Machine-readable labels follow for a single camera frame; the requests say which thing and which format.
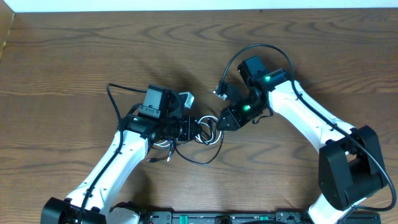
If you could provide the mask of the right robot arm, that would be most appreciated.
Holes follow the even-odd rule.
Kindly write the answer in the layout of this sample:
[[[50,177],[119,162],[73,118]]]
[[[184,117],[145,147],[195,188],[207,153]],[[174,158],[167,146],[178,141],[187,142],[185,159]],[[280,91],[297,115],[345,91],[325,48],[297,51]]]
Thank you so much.
[[[220,113],[218,129],[236,131],[257,123],[263,111],[283,116],[301,132],[318,153],[318,186],[321,194],[304,214],[302,223],[341,223],[362,210],[360,204],[384,187],[396,190],[388,176],[376,132],[369,126],[355,128],[311,98],[283,69],[239,68],[249,90],[247,96],[220,80],[215,95],[231,104]]]

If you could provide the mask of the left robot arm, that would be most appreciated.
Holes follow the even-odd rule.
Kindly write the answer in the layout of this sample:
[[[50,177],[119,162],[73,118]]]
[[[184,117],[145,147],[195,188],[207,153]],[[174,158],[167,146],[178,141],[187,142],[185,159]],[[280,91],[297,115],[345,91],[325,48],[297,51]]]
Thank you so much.
[[[99,163],[66,199],[50,198],[41,223],[106,223],[111,206],[135,166],[159,141],[191,141],[202,131],[193,116],[190,92],[149,85],[142,103],[118,116],[117,132]]]

